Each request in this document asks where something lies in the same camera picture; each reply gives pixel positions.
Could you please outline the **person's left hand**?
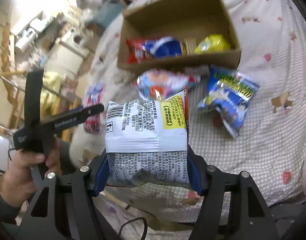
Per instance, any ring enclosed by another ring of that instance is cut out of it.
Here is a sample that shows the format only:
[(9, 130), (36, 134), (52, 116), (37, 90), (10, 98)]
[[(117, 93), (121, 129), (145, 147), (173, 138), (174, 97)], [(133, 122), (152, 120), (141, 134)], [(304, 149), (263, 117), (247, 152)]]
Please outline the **person's left hand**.
[(21, 207), (33, 193), (36, 187), (30, 174), (30, 167), (45, 164), (45, 174), (54, 172), (61, 175), (59, 144), (54, 142), (49, 156), (43, 153), (19, 150), (12, 158), (9, 169), (0, 177), (0, 195), (3, 200), (13, 206)]

